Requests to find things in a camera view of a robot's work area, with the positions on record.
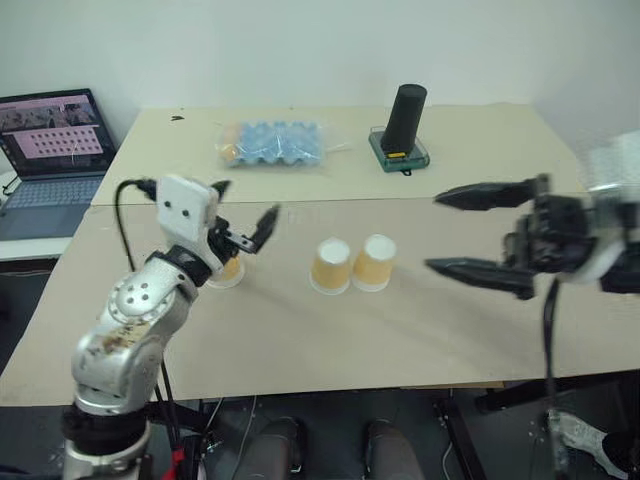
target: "laptop keyboard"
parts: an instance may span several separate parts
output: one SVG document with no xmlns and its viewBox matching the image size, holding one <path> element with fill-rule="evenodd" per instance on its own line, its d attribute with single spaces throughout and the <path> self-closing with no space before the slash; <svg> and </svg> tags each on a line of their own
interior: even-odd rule
<svg viewBox="0 0 640 480">
<path fill-rule="evenodd" d="M 59 182 L 29 182 L 20 185 L 5 208 L 86 205 L 91 203 L 102 178 Z"/>
</svg>

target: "laptop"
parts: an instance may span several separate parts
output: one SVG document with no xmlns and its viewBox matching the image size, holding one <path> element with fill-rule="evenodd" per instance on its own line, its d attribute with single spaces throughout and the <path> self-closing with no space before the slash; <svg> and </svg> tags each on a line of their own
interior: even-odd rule
<svg viewBox="0 0 640 480">
<path fill-rule="evenodd" d="M 0 240 L 73 236 L 116 153 L 89 89 L 0 98 L 0 148 L 21 180 Z"/>
</svg>

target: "wooden table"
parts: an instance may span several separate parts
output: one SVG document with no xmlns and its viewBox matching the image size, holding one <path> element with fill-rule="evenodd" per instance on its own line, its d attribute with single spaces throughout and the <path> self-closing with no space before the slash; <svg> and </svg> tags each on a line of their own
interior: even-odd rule
<svg viewBox="0 0 640 480">
<path fill-rule="evenodd" d="M 220 214 L 237 231 L 252 231 L 271 202 L 283 204 L 274 237 L 258 257 L 244 257 L 247 275 L 242 283 L 225 291 L 203 287 L 189 320 L 171 341 L 167 361 L 177 398 L 541 377 L 540 297 L 521 302 L 506 293 L 466 287 L 423 267 L 427 257 L 500 258 L 502 236 L 527 208 L 458 212 L 434 205 L 429 197 L 467 182 L 523 179 L 541 171 L 552 174 L 556 190 L 578 191 L 575 158 L 529 107 L 448 108 L 425 112 L 433 125 L 423 132 L 423 141 L 433 164 L 409 178 L 381 173 L 365 148 L 365 113 L 371 116 L 367 125 L 380 124 L 383 109 L 344 109 L 344 118 L 361 118 L 362 128 L 353 125 L 352 133 L 347 132 L 354 138 L 352 149 L 336 153 L 315 173 L 222 169 L 215 158 L 213 120 L 227 121 L 231 110 L 184 110 L 185 120 L 177 123 L 169 114 L 180 110 L 143 112 L 0 378 L 0 405 L 70 401 L 70 357 L 76 342 L 94 325 L 107 292 L 127 271 L 109 206 L 113 187 L 124 178 L 172 171 L 202 175 L 206 181 L 224 173 L 235 180 Z M 338 115 L 341 109 L 332 111 L 336 119 L 343 118 Z M 280 112 L 290 118 L 290 110 Z M 304 112 L 312 115 L 311 110 Z M 268 118 L 262 110 L 250 113 L 233 115 Z M 456 134 L 434 123 L 436 117 Z M 187 122 L 198 118 L 206 123 L 189 127 Z M 365 140 L 353 133 L 356 130 L 362 130 Z M 508 140 L 499 141 L 500 132 Z M 189 147 L 182 142 L 187 138 L 192 139 Z M 469 140 L 479 138 L 493 141 Z M 465 151 L 476 152 L 476 157 L 459 157 Z M 356 178 L 367 180 L 356 185 Z M 349 193 L 349 185 L 357 195 Z M 163 248 L 164 239 L 154 206 L 136 194 L 127 203 L 134 204 L 124 209 L 125 223 L 140 263 Z M 309 265 L 321 240 L 336 235 L 355 254 L 372 233 L 391 236 L 399 248 L 386 290 L 367 294 L 350 288 L 327 297 L 309 286 Z M 539 292 L 548 281 L 539 278 Z M 563 288 L 557 374 L 637 368 L 636 305 L 635 297 L 604 294 L 595 286 Z"/>
</svg>

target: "black cable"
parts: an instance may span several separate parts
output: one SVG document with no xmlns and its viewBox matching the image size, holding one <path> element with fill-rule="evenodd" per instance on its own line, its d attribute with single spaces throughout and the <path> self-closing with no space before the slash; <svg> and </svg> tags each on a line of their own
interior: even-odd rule
<svg viewBox="0 0 640 480">
<path fill-rule="evenodd" d="M 533 439 L 533 446 L 531 447 L 531 456 L 529 457 L 529 475 L 528 479 L 531 480 L 533 478 L 533 470 L 536 466 L 536 447 L 538 446 L 539 437 Z"/>
<path fill-rule="evenodd" d="M 169 415 L 171 416 L 171 420 L 173 422 L 173 430 L 176 439 L 176 443 L 178 446 L 181 445 L 180 441 L 180 427 L 178 423 L 178 414 L 176 413 L 176 404 L 173 400 L 173 391 L 171 390 L 171 383 L 169 382 L 169 372 L 167 372 L 167 364 L 164 363 L 164 359 L 162 363 L 160 363 L 160 370 L 162 371 L 162 379 L 164 380 L 164 388 L 167 391 L 167 403 L 169 404 Z"/>
<path fill-rule="evenodd" d="M 249 413 L 249 422 L 247 423 L 246 428 L 244 429 L 244 434 L 242 435 L 242 442 L 240 442 L 240 450 L 238 451 L 238 459 L 236 460 L 236 465 L 233 468 L 233 473 L 231 474 L 231 480 L 238 473 L 238 467 L 240 466 L 240 462 L 242 461 L 242 454 L 244 453 L 244 445 L 247 441 L 247 436 L 249 435 L 249 430 L 251 430 L 251 425 L 253 424 L 253 417 L 256 413 L 256 403 L 258 402 L 258 396 L 253 396 L 253 406 L 251 407 L 251 412 Z"/>
<path fill-rule="evenodd" d="M 3 186 L 2 186 L 2 194 L 3 194 L 3 195 L 5 195 L 5 196 L 7 196 L 7 197 L 8 197 L 8 196 L 10 196 L 10 195 L 13 193 L 13 192 L 7 192 L 7 189 L 8 189 L 8 188 L 11 186 L 11 184 L 12 184 L 13 182 L 15 182 L 17 179 L 18 179 L 18 175 L 16 175 L 15 177 L 13 177 L 9 183 L 7 183 L 6 185 L 3 185 Z"/>
<path fill-rule="evenodd" d="M 638 411 L 634 431 L 635 435 L 629 449 L 629 464 L 631 465 L 629 480 L 640 478 L 640 370 L 638 370 Z"/>
<path fill-rule="evenodd" d="M 124 247 L 124 253 L 127 255 L 127 260 L 129 262 L 129 269 L 132 272 L 136 271 L 136 265 L 133 261 L 133 257 L 131 256 L 131 248 L 129 248 L 129 240 L 127 239 L 127 234 L 124 231 L 124 225 L 122 224 L 122 216 L 120 214 L 120 196 L 125 188 L 130 187 L 132 185 L 136 185 L 136 180 L 125 180 L 120 182 L 118 188 L 116 188 L 116 193 L 113 199 L 113 205 L 116 212 L 116 223 L 118 225 L 118 232 L 120 233 L 120 240 L 122 240 L 122 246 Z"/>
<path fill-rule="evenodd" d="M 116 188 L 116 193 L 114 195 L 114 210 L 116 215 L 116 224 L 118 226 L 118 233 L 120 234 L 120 240 L 122 240 L 122 246 L 124 247 L 125 254 L 127 256 L 127 261 L 129 263 L 129 269 L 132 272 L 136 271 L 136 265 L 133 260 L 133 256 L 131 255 L 131 248 L 129 246 L 129 240 L 127 238 L 127 234 L 124 229 L 124 224 L 122 222 L 122 215 L 120 212 L 120 197 L 125 188 L 130 186 L 136 186 L 140 190 L 142 190 L 146 196 L 152 200 L 155 200 L 156 195 L 156 182 L 154 180 L 124 180 L 120 182 L 118 187 Z M 155 394 L 158 398 L 158 406 L 160 408 L 160 414 L 163 417 L 165 422 L 165 426 L 167 429 L 167 436 L 169 437 L 169 446 L 171 447 L 171 451 L 175 452 L 177 449 L 182 447 L 181 439 L 180 439 L 180 426 L 178 423 L 178 416 L 176 413 L 175 402 L 173 400 L 173 392 L 171 390 L 171 384 L 169 382 L 169 375 L 167 373 L 167 367 L 164 362 L 164 359 L 161 363 L 162 377 L 164 380 L 164 386 L 167 390 L 167 404 L 169 405 L 169 411 L 167 412 L 167 408 L 165 405 L 165 401 L 162 398 L 162 392 L 160 391 L 160 387 L 158 385 L 155 386 Z M 183 466 L 176 471 L 176 475 L 178 478 L 184 478 L 182 475 Z"/>
<path fill-rule="evenodd" d="M 544 359 L 546 364 L 545 386 L 549 397 L 549 408 L 547 411 L 549 421 L 549 433 L 551 440 L 551 452 L 553 455 L 553 466 L 555 478 L 558 480 L 568 479 L 569 456 L 567 447 L 562 441 L 560 431 L 558 411 L 556 408 L 556 381 L 553 376 L 553 326 L 555 322 L 556 303 L 560 291 L 560 280 L 554 278 L 549 287 L 547 298 L 544 301 L 542 310 L 542 337 L 544 341 Z"/>
<path fill-rule="evenodd" d="M 218 400 L 218 403 L 213 409 L 211 415 L 209 416 L 209 420 L 207 421 L 207 424 L 202 429 L 202 433 L 200 434 L 200 441 L 197 442 L 193 447 L 194 452 L 191 458 L 191 467 L 190 467 L 189 477 L 188 477 L 190 479 L 195 479 L 198 476 L 198 465 L 201 458 L 203 458 L 204 456 L 204 452 L 207 449 L 207 440 L 209 440 L 209 435 L 211 433 L 211 430 L 213 430 L 213 421 L 215 420 L 216 415 L 218 414 L 218 411 L 222 407 L 222 402 L 224 402 L 224 398 L 225 397 L 221 397 L 220 400 Z M 202 405 L 202 408 L 198 408 L 198 411 L 200 413 L 204 413 L 204 402 L 202 401 L 202 399 L 200 399 L 198 400 L 198 403 Z"/>
<path fill-rule="evenodd" d="M 547 293 L 542 311 L 542 337 L 544 339 L 544 358 L 546 364 L 545 385 L 549 404 L 552 408 L 556 406 L 556 382 L 553 377 L 553 325 L 555 320 L 556 302 L 560 290 L 560 281 L 553 279 L 553 283 Z"/>
<path fill-rule="evenodd" d="M 160 387 L 158 385 L 156 385 L 154 392 L 156 394 L 156 398 L 158 399 L 160 415 L 162 415 L 165 427 L 167 428 L 167 437 L 169 437 L 169 448 L 171 448 L 171 451 L 173 452 L 176 449 L 176 439 L 173 436 L 174 430 L 171 425 L 171 419 L 169 418 L 169 414 L 167 412 L 167 407 L 164 403 L 164 399 L 162 398 L 162 392 L 160 391 Z"/>
</svg>

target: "cable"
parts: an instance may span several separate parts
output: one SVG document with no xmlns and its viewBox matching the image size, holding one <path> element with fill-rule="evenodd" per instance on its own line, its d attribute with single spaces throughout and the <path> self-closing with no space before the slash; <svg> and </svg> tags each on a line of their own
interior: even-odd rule
<svg viewBox="0 0 640 480">
<path fill-rule="evenodd" d="M 444 473 L 444 477 L 447 480 L 451 480 L 451 477 L 449 476 L 449 472 L 447 472 L 447 457 L 451 453 L 452 448 L 453 448 L 453 442 L 449 442 L 449 446 L 442 454 L 442 473 Z"/>
<path fill-rule="evenodd" d="M 529 457 L 529 476 L 527 477 L 529 480 L 533 478 L 533 467 L 535 466 L 535 458 L 536 458 L 536 447 L 538 446 L 538 440 L 540 437 L 536 436 L 533 439 L 533 446 L 531 447 L 531 457 Z"/>
<path fill-rule="evenodd" d="M 256 403 L 258 401 L 258 396 L 253 396 L 253 406 L 251 407 L 251 414 L 249 415 L 249 422 L 247 423 L 247 427 L 244 430 L 244 435 L 242 436 L 242 442 L 240 442 L 240 451 L 238 452 L 238 460 L 236 460 L 236 466 L 233 468 L 233 473 L 231 474 L 231 480 L 236 476 L 238 472 L 238 467 L 240 466 L 240 460 L 242 460 L 242 452 L 244 451 L 244 444 L 247 441 L 247 435 L 249 434 L 249 430 L 251 429 L 251 424 L 253 423 L 253 414 L 256 412 Z"/>
<path fill-rule="evenodd" d="M 553 377 L 553 325 L 559 290 L 560 280 L 554 278 L 547 293 L 547 298 L 544 301 L 542 311 L 542 338 L 544 341 L 544 358 L 546 364 L 545 385 L 551 408 L 556 407 L 556 382 Z"/>
<path fill-rule="evenodd" d="M 216 418 L 216 415 L 218 414 L 218 410 L 220 410 L 220 407 L 222 406 L 222 402 L 224 402 L 224 397 L 222 397 L 219 401 L 218 404 L 216 405 L 216 408 L 213 410 L 213 413 L 211 414 L 211 416 L 209 417 L 209 420 L 207 421 L 207 425 L 204 427 L 204 429 L 202 430 L 202 435 L 203 438 L 206 436 L 206 434 L 208 433 L 209 427 L 211 426 L 211 424 L 213 423 L 213 419 Z"/>
<path fill-rule="evenodd" d="M 638 377 L 638 400 L 640 401 L 640 370 L 638 370 Z M 629 480 L 640 478 L 640 403 L 638 404 L 635 433 L 635 438 L 633 439 L 633 444 L 629 452 L 629 458 L 631 459 Z"/>
<path fill-rule="evenodd" d="M 160 391 L 160 387 L 158 385 L 155 386 L 153 390 L 156 394 L 156 398 L 158 399 L 158 407 L 160 408 L 160 415 L 162 415 L 162 419 L 164 420 L 165 427 L 167 429 L 167 437 L 169 437 L 169 448 L 171 451 L 175 451 L 176 449 L 176 439 L 174 437 L 174 430 L 171 425 L 171 419 L 169 418 L 169 414 L 167 413 L 166 405 L 164 404 L 164 399 L 162 398 L 162 392 Z"/>
<path fill-rule="evenodd" d="M 118 188 L 116 188 L 116 193 L 113 199 L 113 205 L 116 213 L 116 224 L 118 225 L 118 232 L 120 233 L 120 240 L 122 240 L 122 246 L 124 247 L 124 253 L 127 256 L 127 261 L 129 262 L 129 270 L 132 272 L 136 271 L 136 265 L 133 261 L 133 257 L 131 256 L 131 248 L 129 248 L 129 240 L 127 239 L 127 234 L 124 230 L 124 225 L 122 224 L 122 217 L 120 214 L 120 196 L 125 188 L 130 187 L 132 185 L 136 185 L 135 180 L 124 180 L 120 182 Z"/>
<path fill-rule="evenodd" d="M 142 179 L 142 180 L 124 180 L 120 182 L 118 187 L 116 188 L 116 193 L 114 195 L 114 210 L 116 215 L 116 224 L 118 226 L 118 233 L 120 234 L 120 239 L 122 240 L 122 246 L 124 247 L 125 254 L 127 256 L 127 261 L 129 263 L 129 269 L 132 272 L 136 271 L 136 265 L 133 260 L 133 256 L 131 255 L 131 248 L 129 246 L 129 240 L 127 238 L 127 234 L 124 229 L 124 224 L 122 222 L 122 215 L 120 212 L 120 197 L 125 188 L 130 186 L 136 186 L 140 190 L 142 190 L 146 196 L 155 201 L 156 196 L 156 182 L 154 180 Z M 165 402 L 162 398 L 162 392 L 160 391 L 160 387 L 158 385 L 155 386 L 155 394 L 158 398 L 158 404 L 160 407 L 160 413 L 163 417 L 163 420 L 167 429 L 167 436 L 169 437 L 169 446 L 171 447 L 171 451 L 175 452 L 182 448 L 181 438 L 180 438 L 180 426 L 178 423 L 178 416 L 176 413 L 175 402 L 173 400 L 173 392 L 171 390 L 171 383 L 169 382 L 169 375 L 167 372 L 167 367 L 162 360 L 160 364 L 162 370 L 162 378 L 164 380 L 164 386 L 167 391 L 167 404 L 169 405 L 169 411 L 167 412 Z M 179 479 L 185 477 L 184 475 L 184 463 L 180 463 L 180 468 L 177 469 L 176 475 Z"/>
<path fill-rule="evenodd" d="M 178 414 L 176 413 L 176 404 L 173 400 L 173 391 L 171 390 L 171 383 L 169 382 L 169 372 L 167 372 L 167 364 L 164 363 L 164 359 L 160 363 L 160 370 L 162 371 L 162 379 L 164 380 L 164 388 L 167 391 L 167 403 L 169 404 L 169 415 L 171 416 L 172 427 L 174 430 L 174 436 L 178 446 L 181 446 L 180 441 L 180 424 L 178 423 Z"/>
<path fill-rule="evenodd" d="M 3 186 L 2 186 L 2 194 L 3 194 L 3 195 L 5 195 L 5 196 L 7 196 L 7 197 L 8 197 L 8 196 L 10 196 L 10 195 L 13 193 L 13 192 L 7 192 L 7 190 L 9 189 L 9 187 L 11 186 L 11 184 L 12 184 L 13 182 L 15 182 L 17 179 L 18 179 L 18 175 L 16 175 L 15 177 L 13 177 L 9 183 L 7 183 L 6 185 L 3 185 Z"/>
<path fill-rule="evenodd" d="M 562 430 L 560 418 L 556 408 L 556 382 L 553 376 L 553 325 L 555 321 L 556 303 L 558 292 L 560 291 L 560 280 L 554 278 L 549 287 L 547 298 L 544 301 L 542 310 L 542 337 L 544 342 L 544 358 L 546 364 L 545 385 L 547 396 L 549 397 L 549 408 L 547 410 L 549 433 L 551 440 L 551 453 L 553 455 L 553 467 L 555 478 L 568 478 L 569 455 L 567 447 L 562 441 Z"/>
</svg>

